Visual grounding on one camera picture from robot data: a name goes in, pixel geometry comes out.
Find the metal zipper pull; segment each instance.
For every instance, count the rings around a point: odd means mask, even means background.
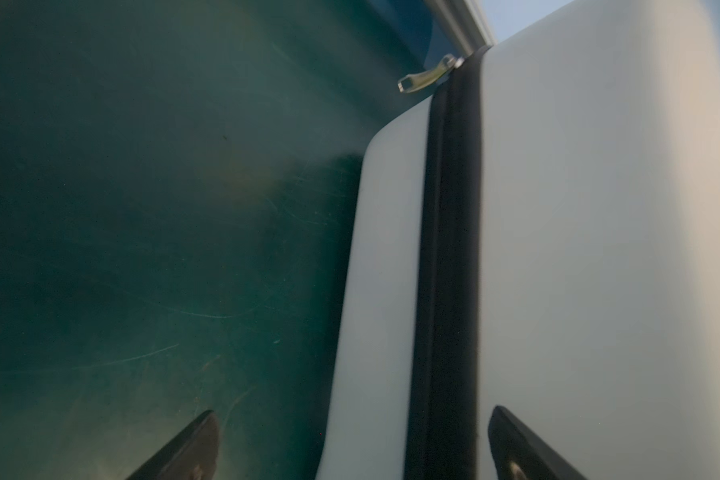
[[[456,58],[451,54],[442,57],[440,63],[436,64],[426,72],[407,74],[398,80],[398,88],[404,94],[410,94],[422,90],[440,79],[447,72],[454,68],[461,67],[463,58]]]

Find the white plastic surface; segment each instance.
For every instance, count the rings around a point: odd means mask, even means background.
[[[429,104],[365,152],[319,480],[402,478]]]
[[[587,478],[720,478],[720,60],[692,0],[484,57],[479,477],[508,407]]]

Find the sky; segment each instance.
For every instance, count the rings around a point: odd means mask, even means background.
[[[484,0],[483,8],[496,39],[501,42],[568,3],[570,0]],[[720,0],[704,3],[720,42]]]

